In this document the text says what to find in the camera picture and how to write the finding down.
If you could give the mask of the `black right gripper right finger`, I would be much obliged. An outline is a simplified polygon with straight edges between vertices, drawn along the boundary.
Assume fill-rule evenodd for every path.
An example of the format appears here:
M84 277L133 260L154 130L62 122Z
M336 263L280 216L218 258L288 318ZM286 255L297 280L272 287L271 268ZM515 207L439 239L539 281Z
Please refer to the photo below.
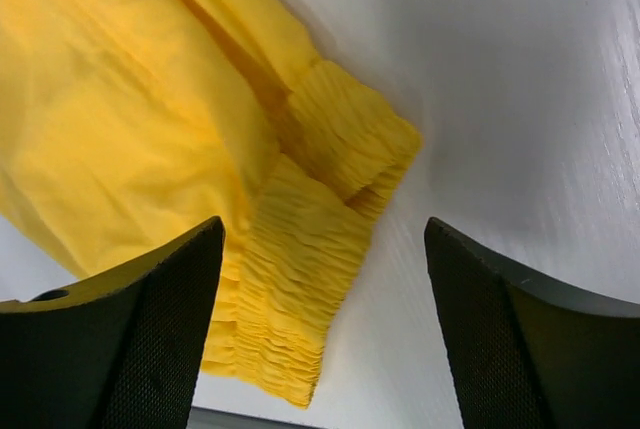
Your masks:
M467 428L635 428L639 307L499 254L438 218L424 242Z

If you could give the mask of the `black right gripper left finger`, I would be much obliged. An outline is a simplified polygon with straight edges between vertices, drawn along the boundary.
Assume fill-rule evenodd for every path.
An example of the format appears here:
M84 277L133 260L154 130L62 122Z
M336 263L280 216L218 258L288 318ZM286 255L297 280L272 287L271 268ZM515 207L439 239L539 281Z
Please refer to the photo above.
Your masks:
M211 218L98 275L1 305L5 428L183 428L218 288Z

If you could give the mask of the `yellow shorts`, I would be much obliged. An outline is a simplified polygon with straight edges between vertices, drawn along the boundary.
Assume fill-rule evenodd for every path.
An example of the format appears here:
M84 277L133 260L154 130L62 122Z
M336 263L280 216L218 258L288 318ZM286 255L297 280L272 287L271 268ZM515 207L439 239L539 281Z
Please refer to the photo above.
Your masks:
M305 408L420 148L280 0L1 0L1 212L79 278L219 217L202 369Z

